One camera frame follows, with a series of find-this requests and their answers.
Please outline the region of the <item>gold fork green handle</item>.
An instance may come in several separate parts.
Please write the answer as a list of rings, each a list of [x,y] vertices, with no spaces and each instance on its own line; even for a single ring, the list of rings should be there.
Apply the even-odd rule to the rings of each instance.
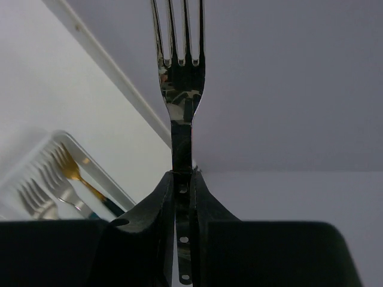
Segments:
[[[77,162],[62,142],[58,144],[54,152],[54,158],[57,160],[59,168],[67,179],[81,182],[116,217],[122,216],[125,213],[122,208],[117,206],[111,199],[103,195],[82,177]]]

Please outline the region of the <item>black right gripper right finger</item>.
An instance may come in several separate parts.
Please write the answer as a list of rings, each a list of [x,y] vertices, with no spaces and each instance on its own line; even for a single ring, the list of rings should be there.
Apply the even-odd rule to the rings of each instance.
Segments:
[[[344,237],[315,221],[242,221],[191,177],[194,286],[361,286]]]

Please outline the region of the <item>silver fork teal speckled handle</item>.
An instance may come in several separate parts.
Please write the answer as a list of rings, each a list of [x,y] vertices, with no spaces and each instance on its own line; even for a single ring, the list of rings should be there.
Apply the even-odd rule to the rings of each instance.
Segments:
[[[44,161],[41,163],[41,167],[38,167],[38,172],[49,192],[58,200],[73,206],[84,218],[100,219],[97,213],[80,198],[69,179],[63,175],[54,158],[55,153],[51,152],[49,155],[48,150],[44,149],[41,155],[44,157]]]

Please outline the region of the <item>silver fork slim handle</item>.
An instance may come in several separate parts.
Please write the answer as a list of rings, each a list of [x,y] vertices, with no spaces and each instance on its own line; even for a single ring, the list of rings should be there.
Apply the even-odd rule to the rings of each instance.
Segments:
[[[58,220],[56,202],[37,184],[34,179],[26,181],[17,188],[21,203],[33,219]]]

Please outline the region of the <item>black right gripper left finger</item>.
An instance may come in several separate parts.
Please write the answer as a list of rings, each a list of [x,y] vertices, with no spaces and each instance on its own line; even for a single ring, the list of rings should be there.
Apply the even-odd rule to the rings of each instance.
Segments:
[[[2,286],[171,286],[174,177],[103,219],[1,223]]]

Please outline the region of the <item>silver fork black speckled handle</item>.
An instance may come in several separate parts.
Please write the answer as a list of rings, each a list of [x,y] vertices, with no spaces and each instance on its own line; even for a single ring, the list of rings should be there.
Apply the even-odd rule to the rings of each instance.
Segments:
[[[166,59],[163,53],[157,4],[155,1],[151,2],[160,90],[171,121],[178,271],[179,281],[183,285],[192,284],[189,227],[190,182],[193,173],[192,126],[205,85],[205,15],[203,1],[199,1],[198,8],[199,57],[198,59],[192,58],[189,5],[187,1],[183,1],[184,58],[179,59],[174,10],[172,2],[167,2],[170,57]]]

